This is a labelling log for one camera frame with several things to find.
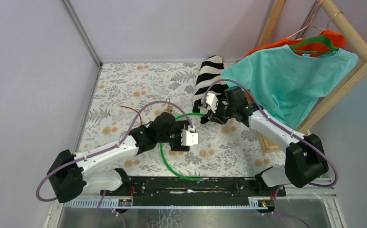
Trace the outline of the brass padlock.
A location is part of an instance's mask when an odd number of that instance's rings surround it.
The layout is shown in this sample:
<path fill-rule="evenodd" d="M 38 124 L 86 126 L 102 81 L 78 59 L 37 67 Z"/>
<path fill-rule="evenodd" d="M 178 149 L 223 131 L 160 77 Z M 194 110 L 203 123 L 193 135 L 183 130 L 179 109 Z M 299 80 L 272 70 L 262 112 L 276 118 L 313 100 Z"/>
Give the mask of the brass padlock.
<path fill-rule="evenodd" d="M 174 110 L 174 106 L 170 104 L 171 99 L 167 98 L 165 101 L 166 101 L 166 105 L 165 105 L 164 111 L 168 112 L 168 113 L 171 113 Z"/>

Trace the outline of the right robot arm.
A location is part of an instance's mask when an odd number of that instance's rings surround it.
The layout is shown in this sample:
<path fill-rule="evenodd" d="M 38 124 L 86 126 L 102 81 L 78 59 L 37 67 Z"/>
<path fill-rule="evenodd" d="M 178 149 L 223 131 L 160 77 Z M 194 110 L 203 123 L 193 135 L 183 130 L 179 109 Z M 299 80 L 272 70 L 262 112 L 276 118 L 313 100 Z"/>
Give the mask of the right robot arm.
<path fill-rule="evenodd" d="M 302 188 L 329 170 L 319 137 L 299 133 L 278 123 L 256 103 L 249 103 L 239 86 L 226 89 L 225 95 L 227 99 L 222 102 L 213 93 L 205 94 L 202 107 L 207 110 L 206 117 L 210 121 L 224 124 L 229 119 L 236 119 L 268 137 L 285 152 L 284 165 L 259 173 L 259 180 L 254 183 L 259 195 L 266 196 L 279 185 L 292 184 Z"/>

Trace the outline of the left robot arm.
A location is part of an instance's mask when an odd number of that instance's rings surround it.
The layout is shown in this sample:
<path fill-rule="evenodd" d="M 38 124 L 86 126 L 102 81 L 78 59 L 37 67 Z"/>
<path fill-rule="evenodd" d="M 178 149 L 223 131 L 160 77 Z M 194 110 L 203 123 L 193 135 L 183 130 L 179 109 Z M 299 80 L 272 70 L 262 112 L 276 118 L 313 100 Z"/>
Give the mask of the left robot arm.
<path fill-rule="evenodd" d="M 172 114 L 162 113 L 148 124 L 130 130 L 121 143 L 75 154 L 69 150 L 60 152 L 47 172 L 48 180 L 59 203 L 102 190 L 124 195 L 129 191 L 129 183 L 123 170 L 106 171 L 105 167 L 150 151 L 159 143 L 186 152 L 198 142 L 196 128 L 188 120 L 178 121 Z"/>

